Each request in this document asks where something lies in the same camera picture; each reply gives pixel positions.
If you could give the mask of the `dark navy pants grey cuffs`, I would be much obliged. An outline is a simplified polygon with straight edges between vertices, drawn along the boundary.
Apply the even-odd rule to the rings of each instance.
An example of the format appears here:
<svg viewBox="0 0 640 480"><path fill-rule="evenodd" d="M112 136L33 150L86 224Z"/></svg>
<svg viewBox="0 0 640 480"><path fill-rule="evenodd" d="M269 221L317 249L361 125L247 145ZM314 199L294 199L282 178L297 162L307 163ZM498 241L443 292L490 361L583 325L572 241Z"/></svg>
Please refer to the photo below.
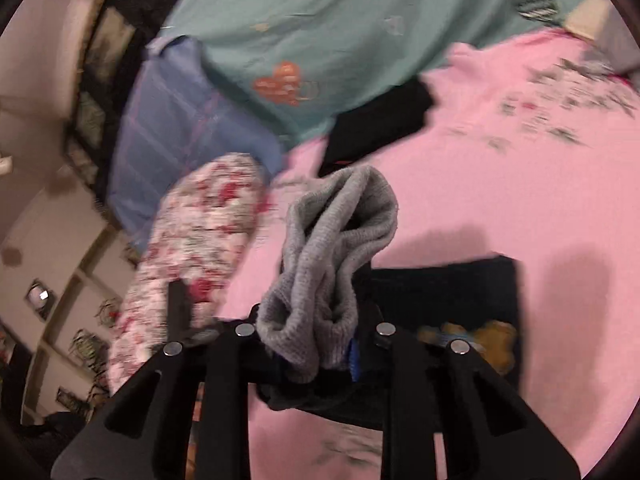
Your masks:
<svg viewBox="0 0 640 480"><path fill-rule="evenodd" d="M459 335L520 383L514 260L377 269L397 226L396 196L370 166L337 171L288 208L279 274L254 311L269 356L256 390L268 408L377 427L373 333L383 322L432 346Z"/></svg>

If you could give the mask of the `red white floral quilt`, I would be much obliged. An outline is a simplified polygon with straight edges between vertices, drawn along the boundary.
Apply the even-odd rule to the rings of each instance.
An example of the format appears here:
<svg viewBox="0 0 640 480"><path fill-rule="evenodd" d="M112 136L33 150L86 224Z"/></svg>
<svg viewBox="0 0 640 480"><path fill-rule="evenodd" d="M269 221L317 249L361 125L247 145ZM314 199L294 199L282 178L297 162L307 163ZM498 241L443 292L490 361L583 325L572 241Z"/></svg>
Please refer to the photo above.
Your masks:
<svg viewBox="0 0 640 480"><path fill-rule="evenodd" d="M107 383L116 392L166 340L168 285L186 284L192 328L213 322L264 202L262 168L230 153L178 181L160 202L115 325Z"/></svg>

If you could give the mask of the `blue plaid pillow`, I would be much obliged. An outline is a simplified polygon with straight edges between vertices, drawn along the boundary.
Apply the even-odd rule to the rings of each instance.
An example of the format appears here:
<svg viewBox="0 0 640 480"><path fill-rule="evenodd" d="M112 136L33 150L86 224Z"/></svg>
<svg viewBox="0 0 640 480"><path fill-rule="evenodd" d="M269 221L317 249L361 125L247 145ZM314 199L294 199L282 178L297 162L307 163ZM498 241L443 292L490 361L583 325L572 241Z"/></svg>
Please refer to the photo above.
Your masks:
<svg viewBox="0 0 640 480"><path fill-rule="evenodd" d="M120 121L107 188L107 205L139 254L166 193L228 153L250 155L265 181L284 168L277 136L209 79L198 40L153 40Z"/></svg>

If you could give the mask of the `pink floral bed blanket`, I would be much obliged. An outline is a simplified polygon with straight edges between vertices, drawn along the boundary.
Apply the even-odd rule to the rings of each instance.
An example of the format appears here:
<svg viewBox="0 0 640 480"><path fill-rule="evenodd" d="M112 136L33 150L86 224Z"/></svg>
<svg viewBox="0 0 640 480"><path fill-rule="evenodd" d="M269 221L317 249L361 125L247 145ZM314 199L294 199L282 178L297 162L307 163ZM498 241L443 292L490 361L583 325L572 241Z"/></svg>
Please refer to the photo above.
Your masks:
<svg viewBox="0 0 640 480"><path fill-rule="evenodd" d="M428 125L346 168L392 188L398 226L377 269L503 255L520 302L511 386L580 471L600 460L639 396L639 98L587 64L585 41L531 32L454 44L425 79ZM285 217L317 176L324 141L294 151L267 190L222 314L248 318L280 270ZM384 479L381 430L258 398L268 353L250 352L247 479Z"/></svg>

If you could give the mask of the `folded black garment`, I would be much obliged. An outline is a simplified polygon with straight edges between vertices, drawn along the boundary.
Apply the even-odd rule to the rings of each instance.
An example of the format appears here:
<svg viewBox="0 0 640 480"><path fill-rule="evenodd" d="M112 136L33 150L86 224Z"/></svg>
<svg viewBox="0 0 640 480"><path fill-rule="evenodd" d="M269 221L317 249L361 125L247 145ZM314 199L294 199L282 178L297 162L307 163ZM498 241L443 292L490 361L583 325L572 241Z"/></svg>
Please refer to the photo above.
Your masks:
<svg viewBox="0 0 640 480"><path fill-rule="evenodd" d="M317 169L324 178L420 131L434 105L426 84L413 76L353 110L339 114L326 136Z"/></svg>

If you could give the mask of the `cream carved headboard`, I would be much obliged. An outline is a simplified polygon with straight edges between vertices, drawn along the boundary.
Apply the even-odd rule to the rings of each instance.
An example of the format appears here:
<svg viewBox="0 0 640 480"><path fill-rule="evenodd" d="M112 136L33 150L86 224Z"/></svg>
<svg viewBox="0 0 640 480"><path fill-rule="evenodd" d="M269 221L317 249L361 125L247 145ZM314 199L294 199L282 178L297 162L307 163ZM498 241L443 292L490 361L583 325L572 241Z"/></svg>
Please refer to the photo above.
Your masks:
<svg viewBox="0 0 640 480"><path fill-rule="evenodd" d="M107 205L125 105L178 0L14 0L1 29L1 321L27 358L6 414L25 425L99 400L72 351L130 281Z"/></svg>

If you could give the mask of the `teal heart pattern sheet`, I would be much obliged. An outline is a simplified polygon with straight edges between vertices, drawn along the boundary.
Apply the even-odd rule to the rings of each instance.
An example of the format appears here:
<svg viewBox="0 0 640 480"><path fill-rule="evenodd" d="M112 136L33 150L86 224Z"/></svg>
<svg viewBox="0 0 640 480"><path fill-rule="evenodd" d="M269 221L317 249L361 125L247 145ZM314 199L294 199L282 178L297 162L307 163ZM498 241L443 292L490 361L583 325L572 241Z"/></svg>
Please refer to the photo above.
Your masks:
<svg viewBox="0 0 640 480"><path fill-rule="evenodd" d="M209 78L286 146L444 62L558 26L582 0L179 0L160 30L202 49Z"/></svg>

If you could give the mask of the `grey white clothes pile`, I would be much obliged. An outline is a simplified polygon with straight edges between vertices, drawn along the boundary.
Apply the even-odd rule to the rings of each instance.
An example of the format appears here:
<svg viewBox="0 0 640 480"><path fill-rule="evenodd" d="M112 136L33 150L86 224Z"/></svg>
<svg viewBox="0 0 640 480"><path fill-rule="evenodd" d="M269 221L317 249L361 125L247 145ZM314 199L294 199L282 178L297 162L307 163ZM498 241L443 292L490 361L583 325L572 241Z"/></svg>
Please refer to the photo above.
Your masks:
<svg viewBox="0 0 640 480"><path fill-rule="evenodd" d="M586 40L582 59L602 74L627 77L639 89L639 45L611 0L584 0L563 22Z"/></svg>

